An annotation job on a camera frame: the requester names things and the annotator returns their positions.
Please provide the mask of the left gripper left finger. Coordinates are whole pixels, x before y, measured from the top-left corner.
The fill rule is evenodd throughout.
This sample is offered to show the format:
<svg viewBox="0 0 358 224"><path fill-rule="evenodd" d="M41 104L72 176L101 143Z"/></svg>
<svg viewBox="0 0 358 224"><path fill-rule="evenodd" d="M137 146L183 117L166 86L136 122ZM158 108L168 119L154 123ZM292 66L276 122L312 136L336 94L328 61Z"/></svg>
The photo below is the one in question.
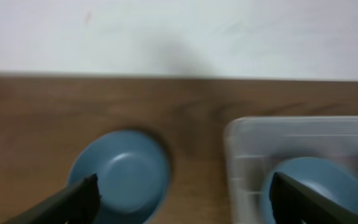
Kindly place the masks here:
<svg viewBox="0 0 358 224"><path fill-rule="evenodd" d="M96 174L87 176L4 224L92 223L101 205Z"/></svg>

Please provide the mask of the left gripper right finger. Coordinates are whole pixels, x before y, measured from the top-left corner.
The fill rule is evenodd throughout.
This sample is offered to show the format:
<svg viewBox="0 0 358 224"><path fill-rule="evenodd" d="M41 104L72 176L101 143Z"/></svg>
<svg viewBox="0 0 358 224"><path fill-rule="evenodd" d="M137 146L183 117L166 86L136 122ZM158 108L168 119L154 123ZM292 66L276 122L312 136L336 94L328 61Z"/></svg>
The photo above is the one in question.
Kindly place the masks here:
<svg viewBox="0 0 358 224"><path fill-rule="evenodd" d="M276 224L358 224L358 215L284 174L273 174L269 190Z"/></svg>

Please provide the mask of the dark blue bowl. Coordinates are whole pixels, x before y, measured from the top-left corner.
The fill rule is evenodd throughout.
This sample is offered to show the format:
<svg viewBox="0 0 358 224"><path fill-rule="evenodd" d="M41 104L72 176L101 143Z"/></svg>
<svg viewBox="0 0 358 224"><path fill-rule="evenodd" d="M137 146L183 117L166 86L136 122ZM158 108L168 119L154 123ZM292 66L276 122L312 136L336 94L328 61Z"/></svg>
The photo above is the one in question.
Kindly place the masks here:
<svg viewBox="0 0 358 224"><path fill-rule="evenodd" d="M275 224L269 199L273 174L283 172L338 205L358 214L358 178L349 169L327 159L299 157L283 161L274 168L262 184L259 200L264 223Z"/></svg>
<svg viewBox="0 0 358 224"><path fill-rule="evenodd" d="M163 146L142 131L124 129L90 143L76 158L67 184L96 174L101 205L95 223L147 223L165 199L171 167Z"/></svg>

